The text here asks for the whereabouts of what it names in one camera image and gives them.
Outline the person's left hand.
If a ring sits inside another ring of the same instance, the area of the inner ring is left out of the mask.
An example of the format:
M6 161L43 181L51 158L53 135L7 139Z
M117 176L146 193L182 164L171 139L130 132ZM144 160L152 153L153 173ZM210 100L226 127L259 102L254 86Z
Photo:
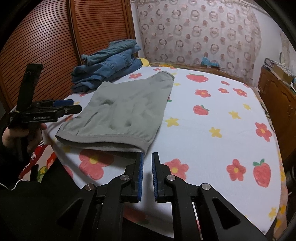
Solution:
M46 129L45 123L29 130L6 128L2 135L2 143L6 148L25 148L30 153L43 140L42 131Z

